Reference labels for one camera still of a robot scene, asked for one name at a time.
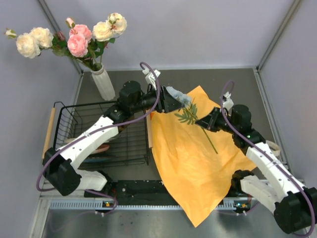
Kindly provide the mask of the mauve rose stem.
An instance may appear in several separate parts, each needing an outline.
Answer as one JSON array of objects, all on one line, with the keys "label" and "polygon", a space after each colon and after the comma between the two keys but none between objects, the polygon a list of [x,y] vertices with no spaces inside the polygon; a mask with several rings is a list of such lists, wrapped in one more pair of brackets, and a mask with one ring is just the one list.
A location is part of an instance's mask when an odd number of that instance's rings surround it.
[{"label": "mauve rose stem", "polygon": [[71,54],[67,47],[67,42],[64,34],[62,32],[57,32],[53,35],[53,45],[51,47],[53,53],[59,57],[69,57],[71,60],[76,61],[85,67],[91,69],[92,71],[98,71],[101,69],[101,64],[97,62],[96,56],[96,47],[91,49],[90,44],[88,45],[88,52],[83,57],[75,57]]}]

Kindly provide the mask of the cream printed ribbon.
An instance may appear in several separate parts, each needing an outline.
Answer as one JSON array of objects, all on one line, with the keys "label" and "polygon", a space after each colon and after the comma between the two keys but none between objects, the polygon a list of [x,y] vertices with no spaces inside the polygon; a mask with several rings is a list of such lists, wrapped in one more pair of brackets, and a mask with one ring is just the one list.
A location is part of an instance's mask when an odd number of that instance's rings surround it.
[{"label": "cream printed ribbon", "polygon": [[281,152],[281,148],[280,146],[278,146],[276,143],[267,140],[266,141],[267,145],[269,146],[271,152],[273,153],[274,156],[279,157],[280,156],[280,152]]}]

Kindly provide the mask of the blue flower stem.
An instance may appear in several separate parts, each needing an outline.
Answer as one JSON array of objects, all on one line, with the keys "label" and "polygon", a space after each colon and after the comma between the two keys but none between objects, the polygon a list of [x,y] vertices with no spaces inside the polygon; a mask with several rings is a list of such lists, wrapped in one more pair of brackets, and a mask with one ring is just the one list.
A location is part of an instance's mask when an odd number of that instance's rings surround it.
[{"label": "blue flower stem", "polygon": [[171,86],[167,86],[166,90],[174,99],[182,104],[182,108],[178,109],[177,113],[174,113],[174,115],[178,117],[178,121],[180,123],[194,125],[199,119],[197,116],[198,108],[194,103],[194,99]]}]

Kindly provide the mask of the white ribbed ceramic vase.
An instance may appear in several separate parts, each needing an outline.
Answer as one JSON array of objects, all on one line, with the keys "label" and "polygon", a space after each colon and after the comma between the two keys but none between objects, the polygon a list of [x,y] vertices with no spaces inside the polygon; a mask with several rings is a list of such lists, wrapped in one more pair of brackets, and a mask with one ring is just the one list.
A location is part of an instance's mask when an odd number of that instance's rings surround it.
[{"label": "white ribbed ceramic vase", "polygon": [[108,72],[105,70],[104,66],[102,65],[101,69],[97,71],[92,71],[92,79],[100,93],[100,96],[105,101],[110,101],[115,98],[115,90],[111,79],[108,75]]}]

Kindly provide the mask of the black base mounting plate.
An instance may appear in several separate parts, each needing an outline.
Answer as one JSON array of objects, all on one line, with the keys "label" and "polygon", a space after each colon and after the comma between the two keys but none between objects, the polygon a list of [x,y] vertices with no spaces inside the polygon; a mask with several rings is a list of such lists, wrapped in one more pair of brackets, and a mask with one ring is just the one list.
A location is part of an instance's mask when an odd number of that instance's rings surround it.
[{"label": "black base mounting plate", "polygon": [[100,193],[115,197],[121,206],[178,204],[161,180],[112,180]]}]

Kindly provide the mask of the pink rimmed plate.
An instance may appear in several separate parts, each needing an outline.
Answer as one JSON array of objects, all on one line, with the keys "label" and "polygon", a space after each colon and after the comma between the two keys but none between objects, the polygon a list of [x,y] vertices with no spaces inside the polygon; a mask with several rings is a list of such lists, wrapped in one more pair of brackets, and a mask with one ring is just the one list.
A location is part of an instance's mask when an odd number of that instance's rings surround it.
[{"label": "pink rimmed plate", "polygon": [[102,153],[107,151],[110,148],[110,145],[108,144],[103,144],[99,148],[96,149],[96,153]]}]

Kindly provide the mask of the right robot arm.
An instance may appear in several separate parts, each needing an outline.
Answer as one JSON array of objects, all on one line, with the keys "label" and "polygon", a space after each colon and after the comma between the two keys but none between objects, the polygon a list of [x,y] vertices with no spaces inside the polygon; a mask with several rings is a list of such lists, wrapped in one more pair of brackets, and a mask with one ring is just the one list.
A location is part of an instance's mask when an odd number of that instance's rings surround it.
[{"label": "right robot arm", "polygon": [[276,158],[262,135],[253,129],[251,113],[245,105],[234,105],[231,115],[213,108],[196,125],[211,131],[232,134],[234,144],[260,169],[268,180],[265,184],[249,171],[236,171],[232,176],[231,190],[237,196],[245,193],[254,197],[274,216],[286,234],[310,227],[310,235],[317,223],[317,190],[307,188],[294,178]]}]

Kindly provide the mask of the orange paper flower bouquet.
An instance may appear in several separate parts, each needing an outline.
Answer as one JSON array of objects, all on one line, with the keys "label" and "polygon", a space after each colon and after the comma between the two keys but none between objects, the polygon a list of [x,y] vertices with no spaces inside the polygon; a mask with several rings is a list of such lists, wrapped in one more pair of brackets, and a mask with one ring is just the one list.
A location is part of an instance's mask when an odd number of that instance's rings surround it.
[{"label": "orange paper flower bouquet", "polygon": [[256,168],[227,132],[203,132],[175,113],[151,113],[151,127],[159,175],[194,227],[227,195],[235,171]]}]

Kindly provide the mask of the pink rose stem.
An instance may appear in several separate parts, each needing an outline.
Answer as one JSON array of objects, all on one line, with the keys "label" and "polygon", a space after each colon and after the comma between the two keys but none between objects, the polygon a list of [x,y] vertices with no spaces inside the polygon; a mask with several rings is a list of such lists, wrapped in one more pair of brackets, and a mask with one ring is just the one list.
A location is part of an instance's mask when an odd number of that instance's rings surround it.
[{"label": "pink rose stem", "polygon": [[74,20],[70,17],[66,19],[66,24],[70,28],[67,47],[71,55],[91,70],[100,70],[102,68],[101,64],[97,62],[94,50],[90,53],[89,43],[93,37],[97,39],[100,36],[100,25],[103,25],[103,23],[98,22],[93,27],[93,31],[87,25],[75,24]]}]

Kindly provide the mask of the cream rose stem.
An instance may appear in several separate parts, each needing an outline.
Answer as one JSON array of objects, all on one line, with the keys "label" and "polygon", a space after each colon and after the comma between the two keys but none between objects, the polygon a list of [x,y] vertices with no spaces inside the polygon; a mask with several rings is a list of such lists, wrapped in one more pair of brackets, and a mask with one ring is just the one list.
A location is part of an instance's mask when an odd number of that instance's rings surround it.
[{"label": "cream rose stem", "polygon": [[127,20],[120,13],[111,13],[106,21],[100,21],[93,27],[93,39],[89,43],[93,52],[93,70],[101,68],[105,48],[113,44],[126,28]]},{"label": "cream rose stem", "polygon": [[18,52],[29,59],[40,56],[43,50],[49,50],[53,45],[53,34],[48,28],[35,27],[29,33],[20,35],[6,28],[4,34],[13,39]]}]

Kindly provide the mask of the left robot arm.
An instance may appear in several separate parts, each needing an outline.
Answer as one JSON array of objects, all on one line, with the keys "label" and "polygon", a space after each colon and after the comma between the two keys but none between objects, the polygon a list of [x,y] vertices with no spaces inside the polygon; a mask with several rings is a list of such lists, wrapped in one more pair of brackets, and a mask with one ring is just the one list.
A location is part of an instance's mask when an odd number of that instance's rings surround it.
[{"label": "left robot arm", "polygon": [[104,174],[79,169],[84,160],[102,144],[119,134],[119,129],[137,122],[135,113],[170,113],[184,106],[164,86],[149,86],[146,93],[136,81],[127,81],[117,102],[86,131],[58,150],[50,148],[43,159],[43,175],[62,196],[76,190],[94,190],[100,196],[112,192],[112,184]]}]

